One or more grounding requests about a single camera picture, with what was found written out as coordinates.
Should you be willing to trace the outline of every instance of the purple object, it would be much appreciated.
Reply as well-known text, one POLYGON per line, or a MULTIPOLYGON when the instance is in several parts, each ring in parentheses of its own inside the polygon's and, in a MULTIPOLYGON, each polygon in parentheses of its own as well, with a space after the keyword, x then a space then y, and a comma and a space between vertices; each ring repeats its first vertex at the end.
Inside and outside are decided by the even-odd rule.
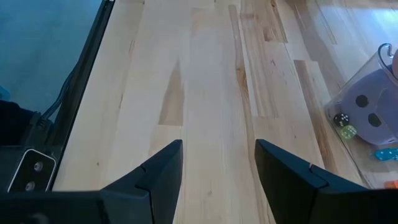
POLYGON ((341 112, 348 114, 357 135, 371 144, 398 140, 398 86, 383 69, 349 88, 341 101, 341 112))

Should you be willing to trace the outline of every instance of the wooden floor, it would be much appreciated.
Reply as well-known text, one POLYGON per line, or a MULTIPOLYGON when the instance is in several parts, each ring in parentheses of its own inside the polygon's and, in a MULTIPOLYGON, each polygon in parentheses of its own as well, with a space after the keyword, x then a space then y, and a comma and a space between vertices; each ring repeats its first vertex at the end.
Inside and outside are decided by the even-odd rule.
POLYGON ((274 223, 257 138, 382 187, 395 162, 375 168, 369 151, 349 152, 323 107, 380 44, 397 46, 397 10, 393 0, 116 1, 54 190, 100 189, 183 139, 176 223, 274 223))

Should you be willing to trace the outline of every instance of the clear plastic container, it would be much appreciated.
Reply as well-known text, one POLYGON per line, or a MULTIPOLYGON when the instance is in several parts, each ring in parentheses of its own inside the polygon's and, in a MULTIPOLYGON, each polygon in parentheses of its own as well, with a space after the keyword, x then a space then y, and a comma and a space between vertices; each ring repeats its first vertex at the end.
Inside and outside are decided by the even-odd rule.
POLYGON ((391 48, 382 44, 325 107, 361 177, 374 189, 398 180, 398 78, 393 74, 391 48), (346 137, 348 126, 338 123, 345 119, 341 113, 349 118, 344 125, 356 130, 351 139, 346 137))

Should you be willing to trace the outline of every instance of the black cable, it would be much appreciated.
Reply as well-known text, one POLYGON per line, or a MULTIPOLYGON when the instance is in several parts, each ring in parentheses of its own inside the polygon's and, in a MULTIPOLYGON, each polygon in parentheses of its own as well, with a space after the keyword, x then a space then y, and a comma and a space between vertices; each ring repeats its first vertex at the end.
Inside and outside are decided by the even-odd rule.
POLYGON ((45 121, 50 118, 52 114, 57 110, 57 108, 61 105, 63 97, 67 93, 67 90, 69 88, 70 81, 72 79, 73 74, 75 74, 77 68, 77 64, 74 66, 72 71, 69 73, 67 79, 64 81, 62 88, 60 90, 60 94, 58 95, 58 98, 55 100, 55 102, 50 106, 47 111, 44 112, 44 114, 41 116, 41 120, 45 121))

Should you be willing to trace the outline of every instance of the dice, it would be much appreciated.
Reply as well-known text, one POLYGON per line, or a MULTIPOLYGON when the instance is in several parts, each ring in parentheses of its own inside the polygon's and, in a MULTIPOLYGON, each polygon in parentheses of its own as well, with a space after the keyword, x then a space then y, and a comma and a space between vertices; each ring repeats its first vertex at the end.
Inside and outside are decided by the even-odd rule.
POLYGON ((349 124, 349 117, 347 114, 338 113, 333 118, 333 123, 339 127, 347 126, 349 124))
POLYGON ((356 135, 356 130, 352 125, 347 125, 341 129, 340 134, 344 139, 352 139, 356 135))

